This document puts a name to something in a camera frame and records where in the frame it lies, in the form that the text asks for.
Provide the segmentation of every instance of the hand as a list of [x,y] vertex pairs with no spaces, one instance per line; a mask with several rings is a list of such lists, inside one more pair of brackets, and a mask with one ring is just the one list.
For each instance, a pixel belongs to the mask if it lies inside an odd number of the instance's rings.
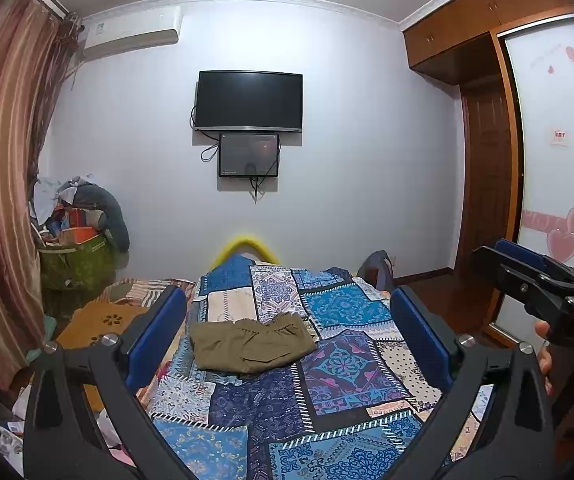
[[[536,333],[542,337],[543,339],[547,338],[547,332],[550,329],[550,326],[547,322],[538,320],[534,326],[536,329]],[[552,354],[547,347],[543,348],[540,352],[538,352],[538,365],[541,369],[541,373],[546,376],[545,377],[545,391],[550,396],[552,394],[552,383],[550,382],[547,374],[552,369]]]

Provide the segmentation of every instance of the television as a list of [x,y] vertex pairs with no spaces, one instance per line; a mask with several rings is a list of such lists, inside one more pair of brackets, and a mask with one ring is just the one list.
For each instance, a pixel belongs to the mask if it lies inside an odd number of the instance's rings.
[[278,135],[221,134],[219,176],[278,176]]
[[196,130],[302,131],[302,75],[240,70],[201,71]]

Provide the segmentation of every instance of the bedspread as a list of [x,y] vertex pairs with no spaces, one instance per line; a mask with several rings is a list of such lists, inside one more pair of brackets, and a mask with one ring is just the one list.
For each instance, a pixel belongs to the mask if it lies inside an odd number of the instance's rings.
[[[196,285],[187,325],[267,322],[296,312],[317,350],[254,378],[198,370],[181,337],[148,412],[201,479],[378,480],[427,420],[427,384],[389,313],[360,278],[232,256]],[[446,462],[462,458],[485,412],[477,402]]]

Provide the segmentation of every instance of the metal bolt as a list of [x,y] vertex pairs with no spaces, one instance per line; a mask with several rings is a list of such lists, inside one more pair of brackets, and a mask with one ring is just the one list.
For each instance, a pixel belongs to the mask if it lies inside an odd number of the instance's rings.
[[474,346],[476,344],[476,338],[473,335],[461,334],[458,336],[458,343],[466,347]]
[[117,334],[105,334],[100,338],[100,342],[105,346],[113,346],[118,343]]
[[53,354],[56,350],[58,350],[58,343],[55,341],[47,341],[45,346],[42,347],[46,353]]
[[525,341],[519,343],[518,349],[523,354],[533,354],[534,353],[534,347]]

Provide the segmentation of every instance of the white sliding door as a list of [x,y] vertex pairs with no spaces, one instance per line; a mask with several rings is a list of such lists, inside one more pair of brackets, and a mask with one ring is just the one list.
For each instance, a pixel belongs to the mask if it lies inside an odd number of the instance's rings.
[[[574,267],[574,18],[504,38],[523,129],[523,210],[518,243]],[[534,318],[505,298],[495,324],[540,346]]]

